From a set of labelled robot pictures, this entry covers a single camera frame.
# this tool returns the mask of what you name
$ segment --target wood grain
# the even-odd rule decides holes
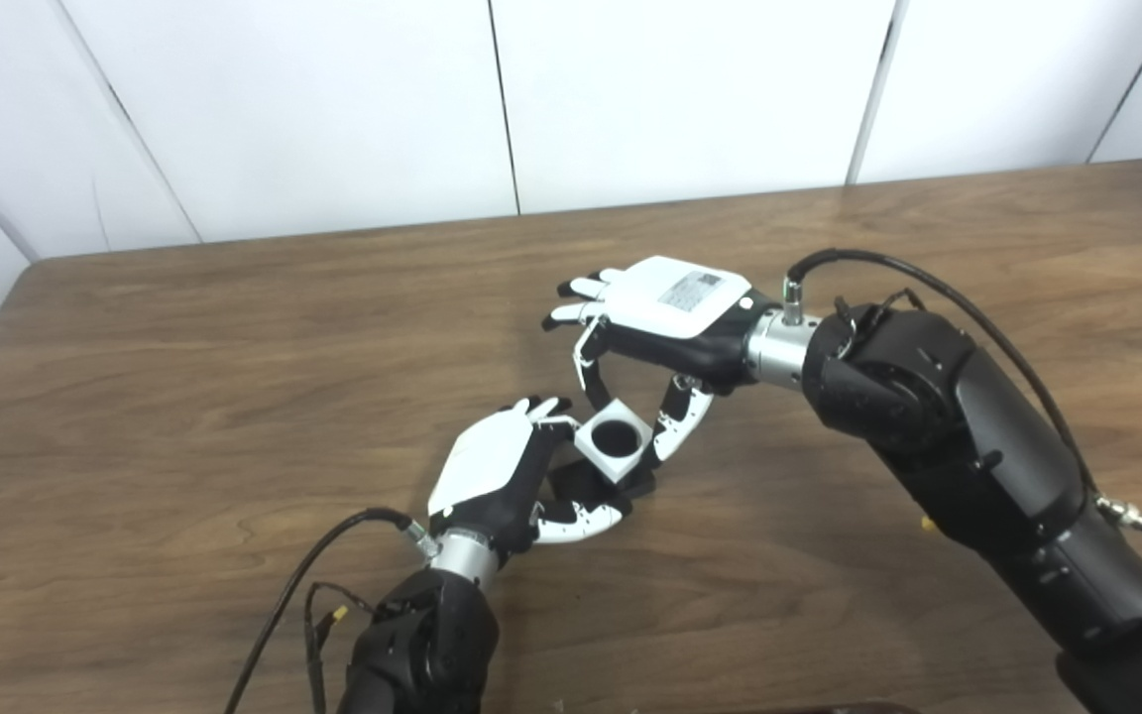
[[[1142,161],[46,260],[0,312],[0,711],[220,709],[314,538],[420,514],[465,425],[576,394],[554,284],[662,252],[777,292],[829,244],[987,307],[1142,507]],[[900,286],[836,266],[811,294]],[[606,369],[658,402],[664,374]],[[504,570],[485,711],[1079,711],[1010,593],[917,523],[796,394],[743,390],[629,521]],[[316,573],[377,597],[416,563],[372,526]],[[244,711],[307,711],[300,647],[276,634]]]

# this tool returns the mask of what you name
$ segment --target silver cylindrical joint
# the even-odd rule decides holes
[[[817,318],[801,315],[798,324],[787,324],[783,311],[769,311],[748,335],[748,369],[763,383],[801,387],[807,344],[817,329]]]
[[[805,322],[805,290],[790,279],[783,280],[783,322],[793,327]]]
[[[488,538],[466,529],[448,529],[439,540],[440,552],[431,559],[431,567],[460,575],[486,592],[500,569],[500,557],[489,547]]]

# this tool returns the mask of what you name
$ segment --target robot finger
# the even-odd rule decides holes
[[[597,279],[574,279],[558,286],[558,297],[587,297],[598,299],[606,283]]]
[[[536,520],[536,543],[576,543],[606,532],[622,520],[620,511],[603,505],[586,507],[579,500],[540,502],[540,516]]]
[[[553,312],[540,322],[545,331],[553,330],[561,326],[588,324],[597,315],[604,315],[606,306],[602,303],[563,304],[554,307]]]
[[[565,396],[552,396],[544,402],[537,403],[533,410],[526,412],[526,418],[531,422],[539,422],[553,415],[561,415],[562,411],[570,410],[571,401]]]

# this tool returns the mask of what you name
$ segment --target white hand cover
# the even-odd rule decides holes
[[[627,271],[608,267],[595,276],[563,283],[563,297],[588,303],[564,304],[549,313],[545,328],[589,324],[600,315],[613,324],[675,339],[689,339],[724,315],[751,283],[738,273],[654,256]]]
[[[439,514],[445,507],[488,492],[499,491],[510,482],[531,442],[531,434],[538,428],[562,426],[565,434],[578,425],[574,419],[557,411],[570,406],[566,399],[549,398],[536,403],[533,399],[520,399],[510,410],[476,422],[458,435],[440,473],[440,481],[431,494],[429,512]],[[540,479],[545,478],[548,464],[540,465]]]

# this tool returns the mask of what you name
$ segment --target metal fitting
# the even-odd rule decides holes
[[[1133,529],[1142,532],[1142,511],[1139,511],[1134,503],[1127,503],[1117,498],[1110,498],[1104,494],[1097,494],[1095,506],[1101,511],[1101,515],[1115,526],[1124,529]]]
[[[435,543],[435,539],[431,537],[431,534],[426,532],[425,528],[421,528],[421,523],[412,521],[412,524],[408,529],[403,530],[403,537],[412,541],[412,545],[421,552],[421,555],[426,560],[431,560],[435,555],[440,554],[440,544]]]
[[[783,280],[783,324],[796,327],[805,321],[805,290],[793,279]]]

